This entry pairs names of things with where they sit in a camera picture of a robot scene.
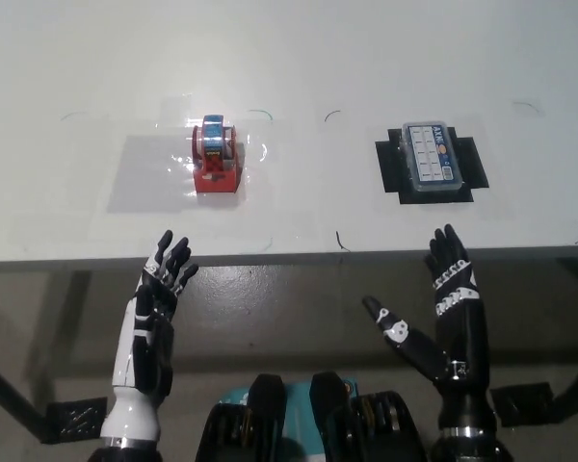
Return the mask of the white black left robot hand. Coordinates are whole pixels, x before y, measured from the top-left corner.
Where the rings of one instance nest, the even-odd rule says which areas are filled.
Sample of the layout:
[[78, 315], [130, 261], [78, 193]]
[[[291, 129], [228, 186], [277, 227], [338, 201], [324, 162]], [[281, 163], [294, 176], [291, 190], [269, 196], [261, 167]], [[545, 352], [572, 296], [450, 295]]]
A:
[[158, 410], [171, 392], [173, 317], [198, 264], [189, 239], [165, 231], [144, 263], [122, 320], [112, 377], [115, 403], [100, 432], [109, 447], [154, 447]]

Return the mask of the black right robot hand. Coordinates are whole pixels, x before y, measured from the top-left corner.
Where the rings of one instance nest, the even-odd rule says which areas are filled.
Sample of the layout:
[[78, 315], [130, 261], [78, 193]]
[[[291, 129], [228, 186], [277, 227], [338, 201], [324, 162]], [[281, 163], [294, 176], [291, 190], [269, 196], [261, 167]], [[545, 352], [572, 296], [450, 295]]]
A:
[[451, 224], [434, 231], [429, 248], [425, 264], [434, 290], [434, 338], [371, 295], [362, 304], [391, 349], [437, 389], [441, 430], [493, 433], [497, 423], [486, 397], [490, 382], [486, 308], [474, 265]]

